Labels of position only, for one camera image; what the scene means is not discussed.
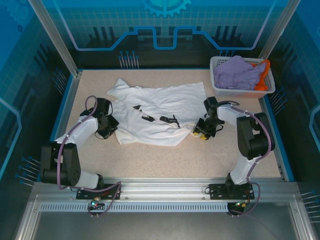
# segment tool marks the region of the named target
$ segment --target white plastic basket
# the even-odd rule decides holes
[[[214,90],[214,95],[217,97],[243,97],[243,98],[262,98],[266,94],[272,94],[275,92],[275,79],[272,75],[271,69],[269,70],[267,76],[264,78],[264,84],[268,87],[267,91],[255,91],[255,90],[239,90],[239,89],[224,89],[217,88],[215,85],[214,69],[215,67],[223,64],[231,57],[229,56],[214,56],[210,59],[210,77],[211,83]],[[247,63],[259,64],[263,61],[261,58],[243,58]]]

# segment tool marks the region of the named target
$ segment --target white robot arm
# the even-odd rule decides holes
[[[87,189],[104,187],[101,175],[81,170],[78,156],[78,149],[82,147],[89,136],[98,133],[107,139],[116,131],[119,124],[111,115],[112,113],[109,113],[110,101],[97,98],[96,102],[96,108],[82,112],[70,131],[54,142],[48,142],[42,146],[40,179],[43,183]]]
[[[252,190],[252,186],[248,183],[248,176],[256,161],[269,149],[275,148],[267,115],[263,112],[252,115],[233,107],[234,103],[233,101],[218,102],[215,97],[207,98],[204,101],[204,106],[208,117],[206,119],[200,118],[193,130],[196,134],[203,134],[203,138],[207,140],[210,137],[215,137],[216,132],[219,131],[216,130],[217,126],[221,126],[225,122],[236,127],[240,157],[235,169],[228,174],[225,186],[222,187],[227,191],[226,199],[237,199],[245,191]]]

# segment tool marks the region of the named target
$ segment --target table surface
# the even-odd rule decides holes
[[[174,70],[84,70],[70,113],[67,130],[78,120],[90,95],[115,100],[106,92],[118,78],[129,86],[162,88],[203,82],[207,97],[214,96],[208,69]],[[240,108],[261,112],[258,99],[218,97],[218,101],[234,100]],[[115,134],[106,140],[90,136],[79,151],[81,169],[104,177],[119,178],[216,178],[226,177],[234,169],[240,152],[237,130],[226,123],[215,138],[207,141],[187,136],[178,146],[155,146],[142,143],[120,145]],[[273,152],[252,173],[254,177],[280,177]]]

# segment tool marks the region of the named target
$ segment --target enclosure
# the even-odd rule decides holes
[[[2,0],[1,239],[318,239],[319,10],[315,0]],[[248,217],[232,219],[237,201],[206,194],[239,158],[229,123],[177,146],[91,135],[81,170],[122,182],[98,219],[86,214],[90,200],[41,182],[42,146],[77,123],[88,96],[114,101],[107,91],[119,78],[151,89],[203,83],[216,96],[215,56],[268,59],[274,78],[261,98],[217,96],[266,113],[274,138],[252,173],[261,199]]]

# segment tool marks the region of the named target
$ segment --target purple towel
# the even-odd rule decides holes
[[[215,86],[219,89],[254,90],[266,63],[253,67],[241,56],[234,56],[213,70]]]

